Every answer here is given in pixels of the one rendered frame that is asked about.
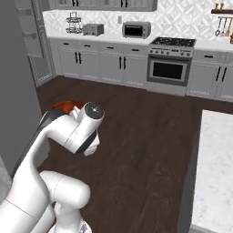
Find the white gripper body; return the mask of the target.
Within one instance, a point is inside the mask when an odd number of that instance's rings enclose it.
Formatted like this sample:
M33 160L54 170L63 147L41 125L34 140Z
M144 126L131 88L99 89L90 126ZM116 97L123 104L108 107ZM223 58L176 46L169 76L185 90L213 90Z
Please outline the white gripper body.
M84 155L90 156L93 155L96 152L97 147L100 144L100 140L98 137L98 133L95 133L94 135L90 136L86 141L86 150L84 151Z

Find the red bowl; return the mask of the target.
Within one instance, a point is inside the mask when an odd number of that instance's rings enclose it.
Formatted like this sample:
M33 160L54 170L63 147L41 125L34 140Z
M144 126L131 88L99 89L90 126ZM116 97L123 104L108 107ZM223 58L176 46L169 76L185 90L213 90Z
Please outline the red bowl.
M58 102L56 104L53 104L52 108L53 109L61 109L66 114L69 114L74 109L75 106L78 109L81 109L83 107L83 104L80 101L66 100L66 101L62 101L62 102Z

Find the grey fridge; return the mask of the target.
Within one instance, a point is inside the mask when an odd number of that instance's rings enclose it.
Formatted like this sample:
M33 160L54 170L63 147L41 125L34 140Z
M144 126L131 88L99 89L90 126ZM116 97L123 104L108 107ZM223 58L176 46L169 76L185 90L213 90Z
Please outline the grey fridge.
M0 0L0 157L15 169L41 118L14 0Z

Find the grey lower cupboard run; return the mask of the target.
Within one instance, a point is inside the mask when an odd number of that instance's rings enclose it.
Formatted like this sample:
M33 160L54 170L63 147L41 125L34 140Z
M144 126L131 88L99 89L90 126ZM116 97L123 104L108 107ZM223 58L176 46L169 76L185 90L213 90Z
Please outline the grey lower cupboard run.
M186 95L233 102L233 52L196 50Z
M50 38L56 73L66 77L143 88L148 45Z

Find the grey cupboard run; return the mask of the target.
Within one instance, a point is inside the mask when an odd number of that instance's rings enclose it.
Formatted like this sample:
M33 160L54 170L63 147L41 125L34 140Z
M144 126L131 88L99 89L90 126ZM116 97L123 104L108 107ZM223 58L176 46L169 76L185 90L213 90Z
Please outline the grey cupboard run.
M154 12L157 0L40 0L48 10Z
M66 77L143 88L148 45L50 38L56 73Z
M196 50L186 95L233 102L233 52Z

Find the grey tall panelled cupboard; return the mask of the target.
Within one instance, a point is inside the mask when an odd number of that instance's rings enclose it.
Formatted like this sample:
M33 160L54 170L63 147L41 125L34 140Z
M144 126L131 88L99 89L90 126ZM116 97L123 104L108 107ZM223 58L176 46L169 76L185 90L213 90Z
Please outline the grey tall panelled cupboard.
M36 86L41 86L56 73L39 0L15 0L29 64Z

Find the steel oven with hob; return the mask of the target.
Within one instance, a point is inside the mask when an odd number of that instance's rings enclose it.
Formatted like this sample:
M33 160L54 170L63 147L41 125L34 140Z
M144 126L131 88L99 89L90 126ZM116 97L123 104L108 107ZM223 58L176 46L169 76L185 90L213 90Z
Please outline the steel oven with hob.
M147 91L184 96L196 40L159 36L149 44Z

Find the steel toaster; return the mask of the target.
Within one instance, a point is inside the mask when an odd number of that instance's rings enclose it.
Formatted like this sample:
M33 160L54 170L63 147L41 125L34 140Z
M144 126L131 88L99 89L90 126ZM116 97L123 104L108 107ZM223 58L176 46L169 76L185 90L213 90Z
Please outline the steel toaster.
M83 25L83 35L99 36L104 34L103 24L85 24Z

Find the grey toaster oven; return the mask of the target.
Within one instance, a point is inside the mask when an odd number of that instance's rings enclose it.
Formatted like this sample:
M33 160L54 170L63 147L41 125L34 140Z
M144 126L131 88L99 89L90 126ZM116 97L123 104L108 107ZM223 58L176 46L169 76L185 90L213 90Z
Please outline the grey toaster oven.
M151 33L149 22L127 21L122 25L122 36L146 39Z

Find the grey upper cupboard run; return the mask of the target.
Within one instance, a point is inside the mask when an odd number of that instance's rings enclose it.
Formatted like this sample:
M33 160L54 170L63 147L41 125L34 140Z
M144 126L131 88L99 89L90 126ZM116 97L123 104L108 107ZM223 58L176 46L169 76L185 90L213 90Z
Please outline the grey upper cupboard run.
M157 0L40 0L48 10L154 12Z

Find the hanging wooden spoon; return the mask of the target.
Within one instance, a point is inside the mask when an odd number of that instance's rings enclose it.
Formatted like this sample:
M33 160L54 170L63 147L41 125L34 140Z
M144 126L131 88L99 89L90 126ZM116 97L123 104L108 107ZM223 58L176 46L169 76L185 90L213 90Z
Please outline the hanging wooden spoon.
M230 22L229 22L229 25L228 25L228 30L226 31L225 36L229 36L229 34L230 34L230 27L231 27L232 22L233 22L233 18L230 18Z

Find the dark wooden shelf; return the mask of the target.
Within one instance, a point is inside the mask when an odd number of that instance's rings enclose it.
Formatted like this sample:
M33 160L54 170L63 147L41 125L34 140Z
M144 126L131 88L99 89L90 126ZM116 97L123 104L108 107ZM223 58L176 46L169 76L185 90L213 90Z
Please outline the dark wooden shelf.
M233 15L233 9L211 9L211 14Z

